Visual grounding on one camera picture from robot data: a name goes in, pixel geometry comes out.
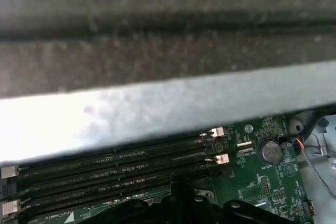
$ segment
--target green circuit board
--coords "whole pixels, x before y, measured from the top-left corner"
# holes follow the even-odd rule
[[[247,124],[254,128],[250,133],[245,130]],[[301,203],[307,197],[293,146],[282,143],[282,161],[277,165],[265,164],[258,155],[258,145],[262,140],[287,134],[285,117],[277,116],[227,124],[223,129],[225,135],[220,137],[220,141],[223,145],[223,153],[229,156],[229,163],[223,165],[224,174],[218,178],[197,181],[195,188],[212,191],[219,206],[226,201],[240,199],[296,223],[313,224],[313,219],[304,213]],[[58,212],[52,216],[41,216],[29,223],[77,224],[125,200],[149,199],[168,193],[169,187],[165,186],[120,200]]]

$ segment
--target black connector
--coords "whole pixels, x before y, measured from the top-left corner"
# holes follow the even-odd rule
[[[305,199],[301,203],[302,203],[302,206],[303,206],[303,210],[304,210],[304,212],[307,216],[312,217],[312,216],[316,215],[312,200]]]

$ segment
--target motherboard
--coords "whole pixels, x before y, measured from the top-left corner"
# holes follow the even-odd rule
[[[129,199],[170,193],[171,174],[188,174],[214,203],[240,199],[295,223],[313,224],[283,115],[170,138],[2,168],[6,224],[78,224]]]

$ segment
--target red wire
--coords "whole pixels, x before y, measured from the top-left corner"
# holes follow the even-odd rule
[[[300,138],[296,137],[295,140],[298,141],[298,143],[299,143],[301,149],[303,150],[303,149],[304,149],[304,145],[303,145],[303,143],[301,142]]]

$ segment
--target screw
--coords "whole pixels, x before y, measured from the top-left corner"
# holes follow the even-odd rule
[[[194,200],[195,200],[196,202],[201,202],[201,201],[203,201],[203,198],[202,198],[201,196],[196,196],[196,197],[194,198]]]
[[[245,131],[246,133],[252,133],[254,130],[253,126],[251,124],[246,124],[245,125]]]
[[[231,202],[231,207],[233,207],[233,208],[239,208],[240,204],[238,202]]]

